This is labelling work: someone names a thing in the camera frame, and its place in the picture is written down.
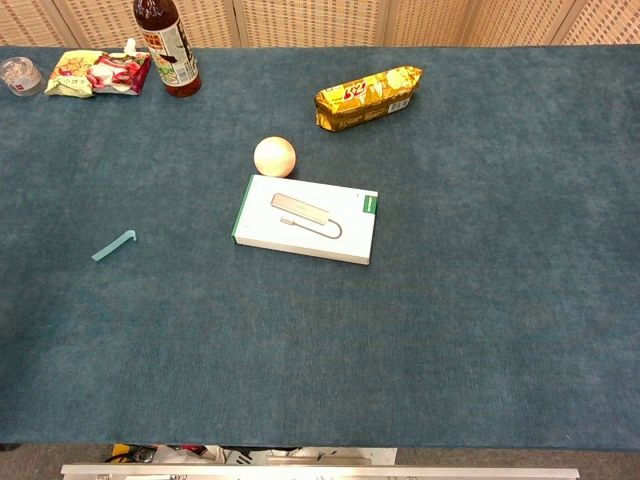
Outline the white product box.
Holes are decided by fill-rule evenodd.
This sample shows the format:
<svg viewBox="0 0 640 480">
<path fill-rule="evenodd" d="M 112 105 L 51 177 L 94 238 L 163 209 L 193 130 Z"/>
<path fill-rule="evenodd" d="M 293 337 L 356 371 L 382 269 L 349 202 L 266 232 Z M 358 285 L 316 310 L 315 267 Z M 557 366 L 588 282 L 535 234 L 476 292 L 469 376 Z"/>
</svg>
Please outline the white product box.
<svg viewBox="0 0 640 480">
<path fill-rule="evenodd" d="M 376 191 L 253 175 L 232 230 L 237 244 L 367 265 Z"/>
</svg>

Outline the light blue plastic piece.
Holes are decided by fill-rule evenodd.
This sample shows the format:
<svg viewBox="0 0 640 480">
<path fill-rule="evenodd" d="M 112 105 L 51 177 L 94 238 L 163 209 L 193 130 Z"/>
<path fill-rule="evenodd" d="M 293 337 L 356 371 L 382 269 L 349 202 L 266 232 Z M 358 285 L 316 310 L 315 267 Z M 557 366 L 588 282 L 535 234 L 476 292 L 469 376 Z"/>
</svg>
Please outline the light blue plastic piece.
<svg viewBox="0 0 640 480">
<path fill-rule="evenodd" d="M 137 240 L 136 231 L 133 230 L 133 229 L 129 229 L 129 230 L 125 231 L 124 233 L 122 233 L 121 235 L 119 235 L 116 239 L 111 241 L 105 247 L 103 247 L 102 249 L 100 249 L 99 251 L 94 253 L 91 256 L 91 259 L 94 260 L 95 262 L 99 262 L 102 259 L 104 259 L 105 257 L 107 257 L 108 255 L 110 255 L 111 253 L 113 253 L 114 251 L 116 251 L 118 248 L 120 248 L 126 242 L 128 242 L 128 241 L 136 241 L 136 240 Z"/>
</svg>

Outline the peach coloured ball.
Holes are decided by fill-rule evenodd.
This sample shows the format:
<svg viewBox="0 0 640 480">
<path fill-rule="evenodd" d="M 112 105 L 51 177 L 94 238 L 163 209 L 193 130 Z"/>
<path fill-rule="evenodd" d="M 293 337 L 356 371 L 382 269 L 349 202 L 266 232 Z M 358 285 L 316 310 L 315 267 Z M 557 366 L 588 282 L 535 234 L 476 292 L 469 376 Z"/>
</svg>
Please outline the peach coloured ball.
<svg viewBox="0 0 640 480">
<path fill-rule="evenodd" d="M 254 150 L 254 164 L 261 175 L 284 178 L 295 168 L 296 152 L 288 140 L 267 137 Z"/>
</svg>

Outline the blue table cloth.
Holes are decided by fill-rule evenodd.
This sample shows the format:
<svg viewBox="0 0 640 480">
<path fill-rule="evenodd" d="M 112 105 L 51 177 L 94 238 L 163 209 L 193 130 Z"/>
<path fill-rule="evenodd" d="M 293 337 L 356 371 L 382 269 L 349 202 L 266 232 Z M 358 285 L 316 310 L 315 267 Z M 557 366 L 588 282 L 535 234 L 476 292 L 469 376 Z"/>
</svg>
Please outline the blue table cloth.
<svg viewBox="0 0 640 480">
<path fill-rule="evenodd" d="M 640 45 L 196 58 L 188 98 L 0 83 L 0 442 L 640 450 Z M 369 265 L 233 242 L 271 135 L 378 192 Z"/>
</svg>

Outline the golden biscuit packet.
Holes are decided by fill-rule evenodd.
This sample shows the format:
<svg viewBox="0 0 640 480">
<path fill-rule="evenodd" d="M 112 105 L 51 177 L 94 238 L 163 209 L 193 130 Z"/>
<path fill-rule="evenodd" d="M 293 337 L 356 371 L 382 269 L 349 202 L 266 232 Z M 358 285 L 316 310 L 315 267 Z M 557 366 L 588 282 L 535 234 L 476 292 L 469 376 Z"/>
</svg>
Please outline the golden biscuit packet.
<svg viewBox="0 0 640 480">
<path fill-rule="evenodd" d="M 338 132 L 403 110 L 423 73 L 403 65 L 325 88 L 314 98 L 316 125 Z"/>
</svg>

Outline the woven folding screen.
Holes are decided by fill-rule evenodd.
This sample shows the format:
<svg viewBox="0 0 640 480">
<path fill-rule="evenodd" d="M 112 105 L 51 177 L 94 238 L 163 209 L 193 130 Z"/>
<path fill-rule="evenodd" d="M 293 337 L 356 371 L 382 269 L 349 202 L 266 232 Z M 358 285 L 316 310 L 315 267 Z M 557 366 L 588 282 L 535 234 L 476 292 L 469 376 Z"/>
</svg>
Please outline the woven folding screen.
<svg viewBox="0 0 640 480">
<path fill-rule="evenodd" d="M 209 47 L 640 44 L 640 0 L 174 0 Z M 144 42 L 133 0 L 0 0 L 0 46 Z"/>
</svg>

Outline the brown sauce bottle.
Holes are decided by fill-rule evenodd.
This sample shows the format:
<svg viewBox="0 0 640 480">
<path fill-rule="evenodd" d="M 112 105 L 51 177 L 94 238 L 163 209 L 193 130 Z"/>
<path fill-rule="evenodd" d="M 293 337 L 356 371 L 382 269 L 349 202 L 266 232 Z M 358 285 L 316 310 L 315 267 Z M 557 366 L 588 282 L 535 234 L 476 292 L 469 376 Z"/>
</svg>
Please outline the brown sauce bottle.
<svg viewBox="0 0 640 480">
<path fill-rule="evenodd" d="M 197 93 L 200 74 L 174 1 L 133 0 L 133 14 L 167 92 Z"/>
</svg>

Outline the red white snack pouch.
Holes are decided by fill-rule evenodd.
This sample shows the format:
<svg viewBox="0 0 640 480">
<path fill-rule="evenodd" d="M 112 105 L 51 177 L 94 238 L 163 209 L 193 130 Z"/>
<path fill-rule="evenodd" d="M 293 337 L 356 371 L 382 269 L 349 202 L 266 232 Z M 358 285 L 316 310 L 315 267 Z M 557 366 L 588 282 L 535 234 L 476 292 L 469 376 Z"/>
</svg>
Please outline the red white snack pouch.
<svg viewBox="0 0 640 480">
<path fill-rule="evenodd" d="M 93 93 L 139 96 L 151 66 L 151 55 L 128 38 L 121 53 L 103 53 L 87 71 Z"/>
</svg>

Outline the yellow green snack bag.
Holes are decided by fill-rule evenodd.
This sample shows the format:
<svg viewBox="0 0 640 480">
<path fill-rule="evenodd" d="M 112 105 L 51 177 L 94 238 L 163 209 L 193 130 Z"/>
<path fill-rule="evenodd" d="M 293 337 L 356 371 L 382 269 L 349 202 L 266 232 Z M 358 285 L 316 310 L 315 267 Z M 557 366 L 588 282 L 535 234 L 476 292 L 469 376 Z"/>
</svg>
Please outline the yellow green snack bag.
<svg viewBox="0 0 640 480">
<path fill-rule="evenodd" d="M 87 74 L 102 54 L 98 50 L 71 50 L 63 53 L 49 76 L 44 94 L 92 97 L 93 87 Z"/>
</svg>

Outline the clear glass cup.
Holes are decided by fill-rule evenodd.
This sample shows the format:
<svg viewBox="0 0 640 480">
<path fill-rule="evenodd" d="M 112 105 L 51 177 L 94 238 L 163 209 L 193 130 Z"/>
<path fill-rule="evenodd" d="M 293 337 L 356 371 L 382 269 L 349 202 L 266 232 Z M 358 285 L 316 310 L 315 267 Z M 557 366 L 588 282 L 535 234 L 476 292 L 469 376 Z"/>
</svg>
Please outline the clear glass cup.
<svg viewBox="0 0 640 480">
<path fill-rule="evenodd" d="M 32 96 L 45 89 L 39 69 L 29 58 L 22 56 L 0 61 L 0 80 L 16 96 Z"/>
</svg>

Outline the aluminium profile rail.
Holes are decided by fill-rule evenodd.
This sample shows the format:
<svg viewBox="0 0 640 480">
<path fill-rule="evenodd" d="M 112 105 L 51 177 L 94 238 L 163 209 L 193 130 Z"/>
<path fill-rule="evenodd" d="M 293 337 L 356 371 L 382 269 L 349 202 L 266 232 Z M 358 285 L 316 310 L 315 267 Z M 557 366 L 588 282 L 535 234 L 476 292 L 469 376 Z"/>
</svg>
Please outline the aluminium profile rail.
<svg viewBox="0 0 640 480">
<path fill-rule="evenodd" d="M 65 464 L 63 480 L 580 480 L 576 469 L 420 466 Z"/>
</svg>

